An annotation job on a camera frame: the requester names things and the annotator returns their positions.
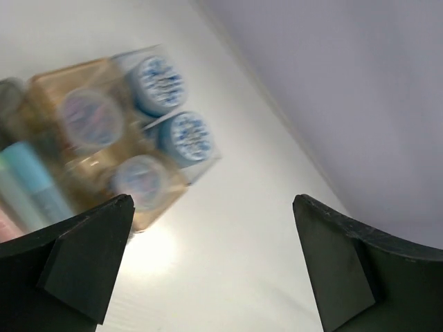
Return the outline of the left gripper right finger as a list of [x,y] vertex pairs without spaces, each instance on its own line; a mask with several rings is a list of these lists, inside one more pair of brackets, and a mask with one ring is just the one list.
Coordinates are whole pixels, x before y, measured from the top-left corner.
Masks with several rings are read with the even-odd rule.
[[324,331],[442,330],[442,250],[307,194],[295,197],[293,214]]

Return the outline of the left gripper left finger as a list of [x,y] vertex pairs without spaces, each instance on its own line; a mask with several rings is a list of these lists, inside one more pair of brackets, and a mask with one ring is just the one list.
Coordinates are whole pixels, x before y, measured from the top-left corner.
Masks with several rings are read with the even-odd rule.
[[103,324],[134,202],[118,195],[1,244],[2,331],[95,331]]

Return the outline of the blue marker pen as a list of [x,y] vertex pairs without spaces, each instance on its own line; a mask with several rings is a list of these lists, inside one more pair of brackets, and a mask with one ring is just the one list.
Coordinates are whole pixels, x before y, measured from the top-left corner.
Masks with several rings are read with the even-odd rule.
[[2,151],[4,160],[31,201],[49,223],[58,223],[75,216],[51,173],[25,141],[15,142]]

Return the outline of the purple clip jar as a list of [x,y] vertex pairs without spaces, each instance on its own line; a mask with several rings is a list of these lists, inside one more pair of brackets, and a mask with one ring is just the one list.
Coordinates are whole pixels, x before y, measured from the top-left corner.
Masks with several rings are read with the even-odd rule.
[[79,154],[93,154],[120,140],[123,111],[113,98],[96,89],[75,89],[57,107],[67,142]]

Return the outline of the blue splash label jar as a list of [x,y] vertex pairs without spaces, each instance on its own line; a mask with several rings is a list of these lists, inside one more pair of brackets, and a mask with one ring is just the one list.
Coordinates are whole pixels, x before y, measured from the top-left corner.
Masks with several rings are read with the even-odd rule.
[[147,117],[161,118],[187,98],[184,78],[168,58],[151,55],[128,72],[127,80],[136,108]]

